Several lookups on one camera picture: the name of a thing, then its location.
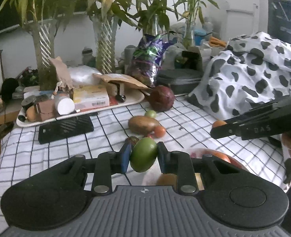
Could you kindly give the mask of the small orange cherry tomato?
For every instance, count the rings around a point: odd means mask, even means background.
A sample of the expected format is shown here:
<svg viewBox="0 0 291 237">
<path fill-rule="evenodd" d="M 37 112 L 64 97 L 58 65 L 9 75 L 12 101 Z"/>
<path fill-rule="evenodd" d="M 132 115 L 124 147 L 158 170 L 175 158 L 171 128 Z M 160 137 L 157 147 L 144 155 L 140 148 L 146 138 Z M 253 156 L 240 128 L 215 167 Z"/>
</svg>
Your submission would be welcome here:
<svg viewBox="0 0 291 237">
<path fill-rule="evenodd" d="M 166 129 L 165 127 L 158 125 L 154 129 L 154 136 L 155 138 L 162 138 L 166 134 Z"/>
</svg>

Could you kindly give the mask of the red onion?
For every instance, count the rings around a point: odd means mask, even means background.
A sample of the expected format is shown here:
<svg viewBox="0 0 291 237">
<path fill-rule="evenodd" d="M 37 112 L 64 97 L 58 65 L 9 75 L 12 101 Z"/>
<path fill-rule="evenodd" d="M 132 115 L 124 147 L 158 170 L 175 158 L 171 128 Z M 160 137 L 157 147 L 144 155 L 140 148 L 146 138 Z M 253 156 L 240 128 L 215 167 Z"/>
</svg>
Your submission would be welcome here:
<svg viewBox="0 0 291 237">
<path fill-rule="evenodd" d="M 163 85 L 155 87 L 148 99 L 150 106 L 156 112 L 169 111 L 174 104 L 174 100 L 175 95 L 172 89 Z"/>
</svg>

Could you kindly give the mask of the small green tomato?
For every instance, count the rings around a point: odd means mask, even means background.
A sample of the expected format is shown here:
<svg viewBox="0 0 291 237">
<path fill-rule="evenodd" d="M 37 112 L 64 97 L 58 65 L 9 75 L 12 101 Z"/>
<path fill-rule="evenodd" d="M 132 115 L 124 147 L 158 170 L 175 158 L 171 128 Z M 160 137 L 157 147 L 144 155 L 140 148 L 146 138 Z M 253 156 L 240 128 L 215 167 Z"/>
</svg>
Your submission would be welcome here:
<svg viewBox="0 0 291 237">
<path fill-rule="evenodd" d="M 148 117 L 148 118 L 155 119 L 156 116 L 157 116 L 157 113 L 156 113 L 156 111 L 154 111 L 154 110 L 148 110 L 148 111 L 145 113 L 145 116 Z"/>
</svg>

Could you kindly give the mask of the brown mango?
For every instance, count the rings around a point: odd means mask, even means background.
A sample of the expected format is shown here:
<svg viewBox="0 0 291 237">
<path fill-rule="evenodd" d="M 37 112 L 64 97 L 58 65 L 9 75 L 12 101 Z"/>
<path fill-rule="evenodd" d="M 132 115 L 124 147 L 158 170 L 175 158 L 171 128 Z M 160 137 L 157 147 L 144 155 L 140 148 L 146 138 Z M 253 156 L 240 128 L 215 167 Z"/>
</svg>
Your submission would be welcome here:
<svg viewBox="0 0 291 237">
<path fill-rule="evenodd" d="M 128 120 L 129 129 L 140 135 L 150 134 L 158 125 L 158 120 L 146 116 L 135 116 Z"/>
</svg>

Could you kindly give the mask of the dark purple tomato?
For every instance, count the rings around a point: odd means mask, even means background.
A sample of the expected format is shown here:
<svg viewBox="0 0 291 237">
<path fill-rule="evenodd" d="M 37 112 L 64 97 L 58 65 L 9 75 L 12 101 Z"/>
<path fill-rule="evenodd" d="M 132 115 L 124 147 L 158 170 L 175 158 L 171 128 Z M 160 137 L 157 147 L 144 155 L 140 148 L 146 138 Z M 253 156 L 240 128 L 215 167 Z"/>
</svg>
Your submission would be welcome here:
<svg viewBox="0 0 291 237">
<path fill-rule="evenodd" d="M 129 143 L 131 148 L 133 149 L 134 146 L 138 143 L 139 138 L 137 138 L 136 136 L 129 136 L 128 138 L 125 139 L 125 143 Z"/>
</svg>

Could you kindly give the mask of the large orange tomato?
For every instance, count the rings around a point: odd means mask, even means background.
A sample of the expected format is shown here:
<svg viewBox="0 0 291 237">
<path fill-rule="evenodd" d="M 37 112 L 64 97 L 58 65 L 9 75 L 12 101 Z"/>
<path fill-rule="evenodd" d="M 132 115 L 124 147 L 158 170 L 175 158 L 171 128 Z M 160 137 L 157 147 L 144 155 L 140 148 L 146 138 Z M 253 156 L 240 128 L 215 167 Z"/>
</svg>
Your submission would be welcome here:
<svg viewBox="0 0 291 237">
<path fill-rule="evenodd" d="M 223 152 L 219 152 L 219 151 L 215 151 L 215 150 L 210 150 L 210 149 L 206 149 L 204 150 L 203 154 L 210 154 L 210 155 L 213 155 L 213 156 L 216 156 L 228 163 L 231 163 L 232 165 L 238 167 L 238 168 L 241 168 L 243 169 L 243 165 L 238 162 L 236 159 L 230 157 L 229 155 L 226 155 L 225 153 Z"/>
</svg>

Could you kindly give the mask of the cow print blanket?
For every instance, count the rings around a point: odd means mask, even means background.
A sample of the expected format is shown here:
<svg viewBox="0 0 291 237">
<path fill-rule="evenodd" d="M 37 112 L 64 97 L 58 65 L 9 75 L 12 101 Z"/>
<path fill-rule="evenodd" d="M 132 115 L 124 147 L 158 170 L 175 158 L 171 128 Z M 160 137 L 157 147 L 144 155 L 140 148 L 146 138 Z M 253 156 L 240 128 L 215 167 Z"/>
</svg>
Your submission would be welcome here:
<svg viewBox="0 0 291 237">
<path fill-rule="evenodd" d="M 209 61 L 188 102 L 226 120 L 291 94 L 291 44 L 268 33 L 241 35 Z"/>
</svg>

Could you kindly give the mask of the black rectangular device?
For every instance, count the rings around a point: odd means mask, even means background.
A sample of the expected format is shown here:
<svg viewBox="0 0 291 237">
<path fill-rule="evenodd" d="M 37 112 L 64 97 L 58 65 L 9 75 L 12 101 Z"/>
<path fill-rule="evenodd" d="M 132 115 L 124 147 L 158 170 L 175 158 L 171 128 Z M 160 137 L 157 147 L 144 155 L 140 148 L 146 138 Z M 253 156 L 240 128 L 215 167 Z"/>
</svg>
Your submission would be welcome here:
<svg viewBox="0 0 291 237">
<path fill-rule="evenodd" d="M 92 131 L 94 131 L 94 126 L 88 115 L 76 116 L 41 125 L 38 141 L 40 144 L 46 144 Z"/>
</svg>

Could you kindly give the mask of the white round jar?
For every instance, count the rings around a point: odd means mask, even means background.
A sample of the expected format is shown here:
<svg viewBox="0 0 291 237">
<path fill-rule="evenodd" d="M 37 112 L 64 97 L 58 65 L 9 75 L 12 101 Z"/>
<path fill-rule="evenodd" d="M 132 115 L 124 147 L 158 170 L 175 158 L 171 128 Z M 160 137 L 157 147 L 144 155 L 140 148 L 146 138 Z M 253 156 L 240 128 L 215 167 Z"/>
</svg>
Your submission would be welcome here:
<svg viewBox="0 0 291 237">
<path fill-rule="evenodd" d="M 75 103 L 67 94 L 57 94 L 53 100 L 55 109 L 61 116 L 68 115 L 75 110 Z"/>
</svg>

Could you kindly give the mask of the white serving tray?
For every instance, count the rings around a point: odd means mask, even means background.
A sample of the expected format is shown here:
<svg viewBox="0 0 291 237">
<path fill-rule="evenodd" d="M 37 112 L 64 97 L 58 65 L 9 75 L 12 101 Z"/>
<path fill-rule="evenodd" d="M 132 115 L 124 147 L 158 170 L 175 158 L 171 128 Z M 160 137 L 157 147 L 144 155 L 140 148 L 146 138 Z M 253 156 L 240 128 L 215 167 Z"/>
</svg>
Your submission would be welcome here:
<svg viewBox="0 0 291 237">
<path fill-rule="evenodd" d="M 51 118 L 51 119 L 48 119 L 45 121 L 30 122 L 27 119 L 25 121 L 21 121 L 17 118 L 16 124 L 20 128 L 39 126 L 39 125 L 46 124 L 46 123 L 53 122 L 53 121 L 57 121 L 57 120 L 64 120 L 67 118 L 72 118 L 72 117 L 77 117 L 77 116 L 82 116 L 82 115 L 91 115 L 93 113 L 97 113 L 97 112 L 104 111 L 104 110 L 116 109 L 116 108 L 120 108 L 123 106 L 129 106 L 129 105 L 135 105 L 135 104 L 142 102 L 142 100 L 144 100 L 144 98 L 145 98 L 144 94 L 141 91 L 139 91 L 138 89 L 128 89 L 126 92 L 126 101 L 123 103 L 117 104 L 117 105 L 110 105 L 110 106 L 106 106 L 103 108 L 71 113 L 69 115 L 59 116 L 59 117 Z"/>
</svg>

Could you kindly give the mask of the yellow cardboard box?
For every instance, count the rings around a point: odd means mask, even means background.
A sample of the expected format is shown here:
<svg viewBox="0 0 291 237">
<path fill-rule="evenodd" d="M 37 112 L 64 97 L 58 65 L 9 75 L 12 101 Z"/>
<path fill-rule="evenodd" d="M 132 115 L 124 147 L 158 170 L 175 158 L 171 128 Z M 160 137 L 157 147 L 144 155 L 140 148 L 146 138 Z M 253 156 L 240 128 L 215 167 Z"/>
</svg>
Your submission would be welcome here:
<svg viewBox="0 0 291 237">
<path fill-rule="evenodd" d="M 92 110 L 110 105 L 105 86 L 84 86 L 74 90 L 73 101 L 76 110 Z"/>
</svg>

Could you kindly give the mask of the purple foil snack bag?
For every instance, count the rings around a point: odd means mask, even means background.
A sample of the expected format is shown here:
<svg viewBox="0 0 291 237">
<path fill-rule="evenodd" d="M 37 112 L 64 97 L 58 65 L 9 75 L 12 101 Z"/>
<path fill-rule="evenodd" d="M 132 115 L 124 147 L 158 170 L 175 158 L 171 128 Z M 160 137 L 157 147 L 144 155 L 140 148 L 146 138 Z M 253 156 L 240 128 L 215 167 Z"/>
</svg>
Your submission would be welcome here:
<svg viewBox="0 0 291 237">
<path fill-rule="evenodd" d="M 161 69 L 163 55 L 170 46 L 161 35 L 145 34 L 133 52 L 132 60 L 126 73 L 147 87 L 156 85 L 158 71 Z"/>
</svg>

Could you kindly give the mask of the brown paper bag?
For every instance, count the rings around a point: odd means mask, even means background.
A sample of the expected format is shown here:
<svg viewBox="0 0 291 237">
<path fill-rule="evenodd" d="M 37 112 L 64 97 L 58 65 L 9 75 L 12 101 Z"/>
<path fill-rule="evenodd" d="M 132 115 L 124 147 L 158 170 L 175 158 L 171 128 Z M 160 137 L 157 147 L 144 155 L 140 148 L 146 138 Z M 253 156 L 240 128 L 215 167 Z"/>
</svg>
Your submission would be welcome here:
<svg viewBox="0 0 291 237">
<path fill-rule="evenodd" d="M 70 93 L 73 91 L 73 81 L 68 68 L 62 59 L 59 56 L 57 58 L 50 58 L 50 64 L 54 66 L 57 77 L 57 83 L 55 84 L 54 89 L 55 92 L 60 90 L 65 93 Z"/>
</svg>

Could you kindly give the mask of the middle glass vase plant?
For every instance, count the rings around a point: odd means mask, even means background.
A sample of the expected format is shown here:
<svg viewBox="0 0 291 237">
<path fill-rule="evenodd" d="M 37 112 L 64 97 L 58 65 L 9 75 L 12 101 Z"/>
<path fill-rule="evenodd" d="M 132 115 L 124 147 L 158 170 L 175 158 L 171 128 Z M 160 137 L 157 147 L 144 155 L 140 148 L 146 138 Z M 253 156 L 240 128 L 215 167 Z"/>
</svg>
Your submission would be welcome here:
<svg viewBox="0 0 291 237">
<path fill-rule="evenodd" d="M 86 0 L 87 15 L 96 40 L 96 68 L 103 74 L 115 73 L 115 37 L 122 23 L 135 27 L 129 13 L 133 0 Z"/>
</svg>

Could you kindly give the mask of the glass vase plant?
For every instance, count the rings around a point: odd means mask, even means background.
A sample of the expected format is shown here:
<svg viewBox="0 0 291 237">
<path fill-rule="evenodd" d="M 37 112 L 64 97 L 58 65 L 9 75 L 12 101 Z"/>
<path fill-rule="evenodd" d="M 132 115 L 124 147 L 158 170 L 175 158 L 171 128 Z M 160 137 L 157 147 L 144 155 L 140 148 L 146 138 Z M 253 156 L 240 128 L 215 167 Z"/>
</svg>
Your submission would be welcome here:
<svg viewBox="0 0 291 237">
<path fill-rule="evenodd" d="M 135 27 L 129 13 L 133 0 L 86 0 L 87 15 L 96 40 L 96 68 L 103 74 L 115 73 L 115 37 L 122 23 Z"/>
<path fill-rule="evenodd" d="M 53 90 L 57 84 L 57 72 L 51 64 L 54 40 L 59 26 L 66 26 L 73 16 L 76 1 L 3 0 L 0 11 L 6 4 L 16 10 L 20 26 L 32 36 L 40 89 Z"/>
</svg>

